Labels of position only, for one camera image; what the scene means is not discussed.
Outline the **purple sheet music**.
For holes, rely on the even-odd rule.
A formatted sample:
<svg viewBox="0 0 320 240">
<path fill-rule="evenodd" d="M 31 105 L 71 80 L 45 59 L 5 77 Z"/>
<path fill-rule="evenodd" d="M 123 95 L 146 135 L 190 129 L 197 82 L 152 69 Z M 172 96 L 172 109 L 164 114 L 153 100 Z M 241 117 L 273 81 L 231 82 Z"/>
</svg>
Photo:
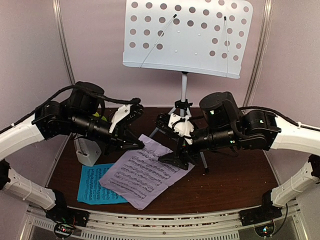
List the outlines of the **purple sheet music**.
<svg viewBox="0 0 320 240">
<path fill-rule="evenodd" d="M 134 208 L 145 209 L 168 187 L 187 175 L 193 168 L 184 170 L 162 163 L 158 158 L 172 152 L 150 137 L 141 134 L 138 138 L 144 148 L 126 151 L 100 178 L 102 187 L 114 191 Z"/>
</svg>

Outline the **white metronome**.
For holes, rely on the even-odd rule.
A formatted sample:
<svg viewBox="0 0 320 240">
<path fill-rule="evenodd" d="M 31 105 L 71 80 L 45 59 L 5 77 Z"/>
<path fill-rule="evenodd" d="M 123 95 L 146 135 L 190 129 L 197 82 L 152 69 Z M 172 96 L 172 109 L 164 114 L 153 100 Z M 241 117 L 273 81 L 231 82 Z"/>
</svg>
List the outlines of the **white metronome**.
<svg viewBox="0 0 320 240">
<path fill-rule="evenodd" d="M 84 138 L 77 138 L 73 143 L 78 161 L 84 166 L 93 167 L 102 154 L 99 145 Z"/>
</svg>

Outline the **blue sheet music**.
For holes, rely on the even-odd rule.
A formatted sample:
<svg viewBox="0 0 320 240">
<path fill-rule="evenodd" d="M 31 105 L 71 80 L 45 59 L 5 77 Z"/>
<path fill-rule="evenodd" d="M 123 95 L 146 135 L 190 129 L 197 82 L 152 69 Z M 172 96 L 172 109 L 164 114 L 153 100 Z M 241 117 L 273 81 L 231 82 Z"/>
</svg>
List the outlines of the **blue sheet music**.
<svg viewBox="0 0 320 240">
<path fill-rule="evenodd" d="M 113 163 L 107 163 L 94 166 L 82 166 L 77 202 L 88 205 L 112 205 L 128 202 L 114 191 L 100 185 L 99 180 L 113 165 Z"/>
</svg>

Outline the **white music stand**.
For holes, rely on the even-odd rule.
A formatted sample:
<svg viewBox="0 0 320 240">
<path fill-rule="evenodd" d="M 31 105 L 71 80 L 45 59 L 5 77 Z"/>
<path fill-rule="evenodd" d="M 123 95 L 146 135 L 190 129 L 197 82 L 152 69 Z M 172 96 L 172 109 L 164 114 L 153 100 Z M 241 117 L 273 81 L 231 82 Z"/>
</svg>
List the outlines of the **white music stand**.
<svg viewBox="0 0 320 240">
<path fill-rule="evenodd" d="M 239 79 L 253 12 L 247 0 L 129 0 L 122 63 L 181 73 L 183 92 L 168 114 L 191 116 L 188 76 Z"/>
</svg>

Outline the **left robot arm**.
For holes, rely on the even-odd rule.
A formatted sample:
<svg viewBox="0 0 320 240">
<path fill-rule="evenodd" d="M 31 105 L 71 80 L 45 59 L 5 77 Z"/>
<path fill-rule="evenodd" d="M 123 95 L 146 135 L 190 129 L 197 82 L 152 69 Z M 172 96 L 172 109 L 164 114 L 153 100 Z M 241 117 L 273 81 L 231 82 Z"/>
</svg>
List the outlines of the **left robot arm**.
<svg viewBox="0 0 320 240">
<path fill-rule="evenodd" d="M 61 222 L 72 218 L 62 192 L 41 187 L 18 174 L 6 161 L 31 144 L 76 134 L 104 145 L 104 153 L 139 150 L 145 145 L 129 129 L 142 116 L 140 98 L 109 98 L 90 82 L 63 87 L 33 111 L 0 132 L 0 188 L 52 212 Z"/>
</svg>

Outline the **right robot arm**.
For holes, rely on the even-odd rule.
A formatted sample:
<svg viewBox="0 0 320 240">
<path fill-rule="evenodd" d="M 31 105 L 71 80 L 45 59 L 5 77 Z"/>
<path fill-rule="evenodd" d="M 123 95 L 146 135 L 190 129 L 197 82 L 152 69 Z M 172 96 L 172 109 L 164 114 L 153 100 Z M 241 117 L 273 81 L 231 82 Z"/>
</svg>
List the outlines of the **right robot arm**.
<svg viewBox="0 0 320 240">
<path fill-rule="evenodd" d="M 256 210 L 259 220 L 268 220 L 276 208 L 320 181 L 320 130 L 296 122 L 267 107 L 238 107 L 232 93 L 215 92 L 199 103 L 207 126 L 198 128 L 194 117 L 160 114 L 156 126 L 177 139 L 174 152 L 159 158 L 162 163 L 187 170 L 199 153 L 232 150 L 294 150 L 308 153 L 308 161 L 282 185 L 266 192 Z"/>
</svg>

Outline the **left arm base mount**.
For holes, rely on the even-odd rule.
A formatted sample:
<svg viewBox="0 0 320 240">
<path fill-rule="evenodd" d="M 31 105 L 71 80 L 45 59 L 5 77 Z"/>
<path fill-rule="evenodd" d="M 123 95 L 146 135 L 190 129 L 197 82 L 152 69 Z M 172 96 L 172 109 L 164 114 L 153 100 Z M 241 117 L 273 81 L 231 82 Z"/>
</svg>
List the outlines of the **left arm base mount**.
<svg viewBox="0 0 320 240">
<path fill-rule="evenodd" d="M 55 223 L 53 233 L 59 240 L 69 238 L 77 227 L 86 227 L 90 213 L 86 210 L 75 209 L 67 206 L 64 194 L 53 190 L 55 205 L 45 210 L 45 216 Z"/>
</svg>

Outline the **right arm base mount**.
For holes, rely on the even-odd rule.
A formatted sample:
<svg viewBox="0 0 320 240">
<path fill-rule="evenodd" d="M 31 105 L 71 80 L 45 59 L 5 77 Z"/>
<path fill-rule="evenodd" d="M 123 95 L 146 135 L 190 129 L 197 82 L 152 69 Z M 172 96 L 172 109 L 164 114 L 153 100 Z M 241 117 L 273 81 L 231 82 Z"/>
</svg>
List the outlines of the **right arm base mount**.
<svg viewBox="0 0 320 240">
<path fill-rule="evenodd" d="M 271 192 L 269 190 L 262 195 L 261 206 L 239 212 L 239 218 L 243 227 L 269 222 L 254 227 L 255 233 L 262 238 L 270 238 L 276 233 L 274 219 L 282 216 L 282 208 L 273 206 Z"/>
</svg>

